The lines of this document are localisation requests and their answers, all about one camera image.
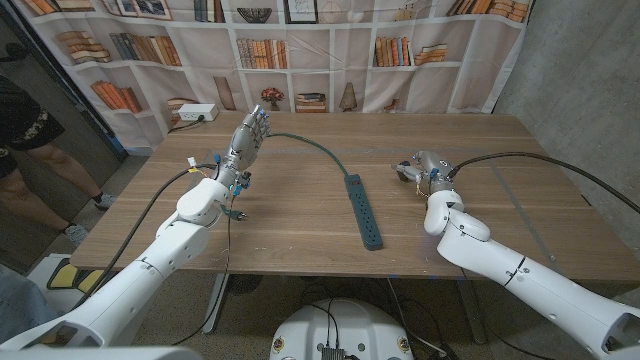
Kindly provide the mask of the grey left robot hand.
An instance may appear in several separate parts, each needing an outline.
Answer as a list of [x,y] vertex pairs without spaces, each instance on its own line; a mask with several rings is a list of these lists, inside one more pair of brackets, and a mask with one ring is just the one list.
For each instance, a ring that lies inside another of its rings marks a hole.
[[256,105],[235,130],[220,164],[217,181],[229,188],[257,158],[263,140],[270,133],[269,115]]

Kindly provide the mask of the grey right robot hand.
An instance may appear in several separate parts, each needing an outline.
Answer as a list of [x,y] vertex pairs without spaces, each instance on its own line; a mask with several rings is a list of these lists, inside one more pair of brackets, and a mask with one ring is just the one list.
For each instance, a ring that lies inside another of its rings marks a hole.
[[432,151],[419,151],[413,159],[416,166],[408,161],[392,165],[403,182],[414,182],[416,193],[425,197],[438,191],[453,189],[453,182],[448,174],[453,170],[452,164],[444,157]]

